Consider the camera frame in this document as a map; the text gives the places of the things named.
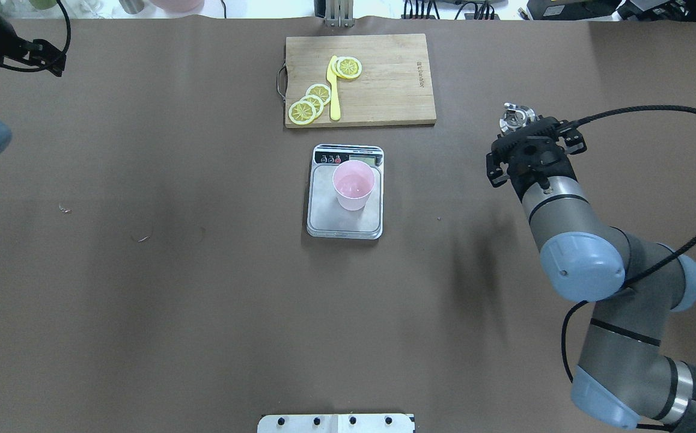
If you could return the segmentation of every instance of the plastic cup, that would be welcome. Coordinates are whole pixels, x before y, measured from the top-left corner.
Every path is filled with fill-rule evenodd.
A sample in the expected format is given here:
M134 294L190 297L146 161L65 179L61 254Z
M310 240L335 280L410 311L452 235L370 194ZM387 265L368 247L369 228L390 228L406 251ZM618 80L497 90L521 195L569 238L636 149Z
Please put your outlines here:
M375 172L366 162L348 160L337 165L332 184L343 209L359 210L367 204L375 189Z

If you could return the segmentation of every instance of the gray table surface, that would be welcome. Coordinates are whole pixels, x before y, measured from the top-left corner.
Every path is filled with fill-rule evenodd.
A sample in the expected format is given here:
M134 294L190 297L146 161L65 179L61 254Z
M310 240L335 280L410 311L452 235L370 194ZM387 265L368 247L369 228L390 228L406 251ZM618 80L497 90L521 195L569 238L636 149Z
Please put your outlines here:
M696 24L360 19L341 34L427 34L439 120L329 131L285 129L273 86L285 37L332 34L318 19L73 25L61 79L0 70L0 432L348 411L412 412L420 433L616 431L570 402L571 303L483 158L505 101L558 118L696 106ZM694 116L582 132L573 164L603 221L675 247L696 233ZM386 151L378 241L306 233L318 143ZM696 364L696 306L662 351Z

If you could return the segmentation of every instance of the cutting board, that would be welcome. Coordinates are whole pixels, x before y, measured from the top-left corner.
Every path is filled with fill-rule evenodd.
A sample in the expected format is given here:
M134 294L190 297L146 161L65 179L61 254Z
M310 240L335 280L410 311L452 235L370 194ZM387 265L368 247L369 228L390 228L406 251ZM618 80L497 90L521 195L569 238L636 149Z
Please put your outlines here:
M342 117L329 118L329 107L309 125L292 123L288 110L308 87L326 81L326 66L333 55L350 55L362 63L357 79L338 79ZM340 126L433 125L431 70L426 36L312 36L287 38L287 128Z

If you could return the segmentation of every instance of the lemon slice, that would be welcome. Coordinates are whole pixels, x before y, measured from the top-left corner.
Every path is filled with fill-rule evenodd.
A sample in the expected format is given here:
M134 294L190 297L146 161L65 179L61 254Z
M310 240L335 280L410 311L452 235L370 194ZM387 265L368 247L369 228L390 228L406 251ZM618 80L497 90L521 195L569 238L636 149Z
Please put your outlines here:
M313 104L313 107L316 108L316 116L313 117L313 120L317 120L317 118L324 111L324 102L321 101L321 98L319 96L316 96L316 95L302 96L301 101L308 101L308 102Z
M316 118L316 107L308 101L297 101L290 107L290 120L295 125L307 125Z
M335 61L335 74L343 79L358 78L361 69L361 61L356 57L339 57Z
M332 90L326 84L321 84L320 82L310 86L308 90L305 91L306 95L316 95L321 98L323 104L329 104L329 100L332 99Z

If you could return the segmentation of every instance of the yellow knife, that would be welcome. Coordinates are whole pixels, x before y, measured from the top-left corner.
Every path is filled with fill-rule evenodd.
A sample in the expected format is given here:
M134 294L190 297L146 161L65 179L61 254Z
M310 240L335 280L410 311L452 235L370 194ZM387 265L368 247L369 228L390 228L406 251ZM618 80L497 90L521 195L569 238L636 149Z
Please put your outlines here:
M340 98L337 96L337 75L332 70L332 65L337 61L337 56L333 55L326 66L326 81L332 86L332 100L329 101L329 118L340 120Z

